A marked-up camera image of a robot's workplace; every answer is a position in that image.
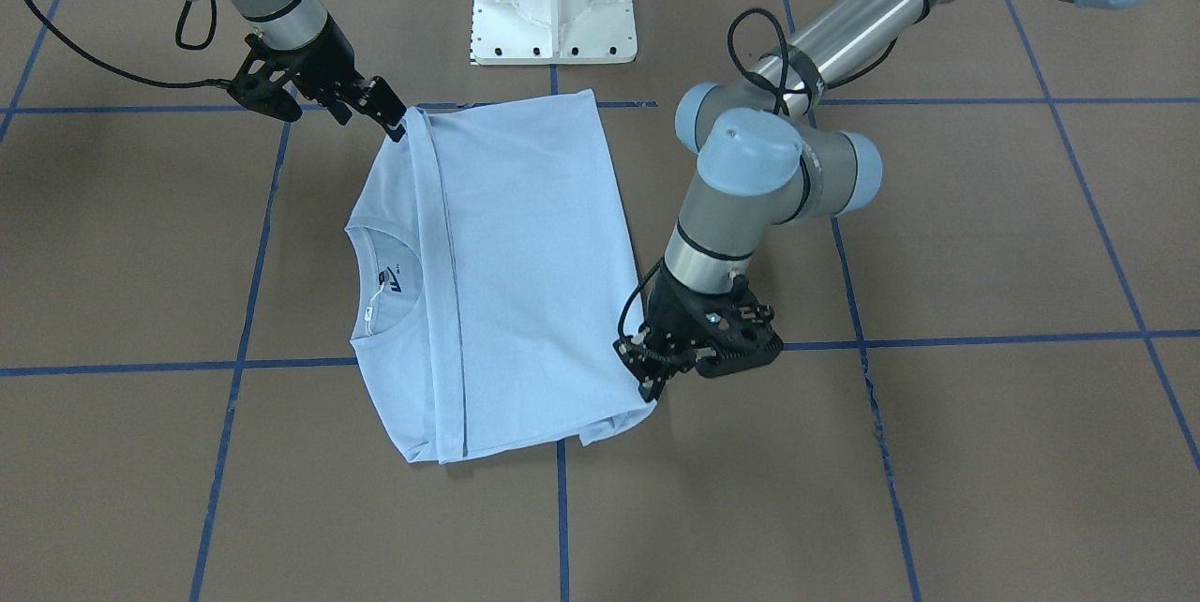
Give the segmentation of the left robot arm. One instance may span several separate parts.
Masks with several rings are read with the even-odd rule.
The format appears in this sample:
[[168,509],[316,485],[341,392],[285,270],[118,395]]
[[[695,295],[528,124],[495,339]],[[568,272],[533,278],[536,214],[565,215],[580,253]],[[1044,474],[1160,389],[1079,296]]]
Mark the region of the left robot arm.
[[[750,289],[750,267],[772,225],[836,217],[874,200],[878,149],[864,136],[821,131],[806,115],[832,90],[882,64],[904,31],[956,0],[836,0],[726,85],[686,90],[674,131],[696,170],[665,253],[641,281],[642,324],[619,329],[614,351],[646,402],[686,371],[725,377],[769,365],[782,351],[774,311]],[[1124,10],[1145,0],[1058,0]]]

